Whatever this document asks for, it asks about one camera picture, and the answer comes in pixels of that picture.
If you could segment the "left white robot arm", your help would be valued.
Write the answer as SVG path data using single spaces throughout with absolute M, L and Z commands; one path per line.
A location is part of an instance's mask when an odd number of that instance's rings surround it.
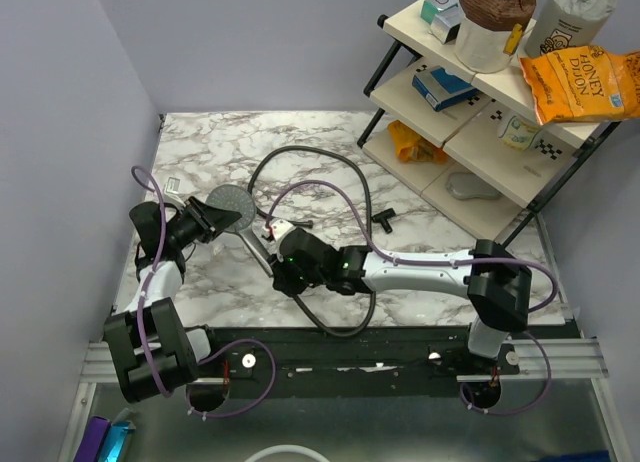
M 207 342 L 193 347 L 173 303 L 184 282 L 183 250 L 208 243 L 241 220 L 242 214 L 210 206 L 195 197 L 167 219 L 164 205 L 143 202 L 129 212 L 143 256 L 135 261 L 138 289 L 132 303 L 104 324 L 124 398 L 140 402 L 171 392 L 196 378 L 214 375 L 220 350 Z

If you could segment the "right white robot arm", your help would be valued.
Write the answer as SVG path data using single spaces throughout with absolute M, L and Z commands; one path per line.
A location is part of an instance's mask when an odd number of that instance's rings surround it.
M 410 290 L 468 300 L 476 317 L 459 353 L 471 373 L 493 366 L 507 336 L 527 329 L 531 270 L 491 240 L 477 240 L 470 250 L 420 254 L 371 244 L 336 249 L 283 220 L 269 233 L 274 288 L 289 297 L 323 286 L 344 296 Z

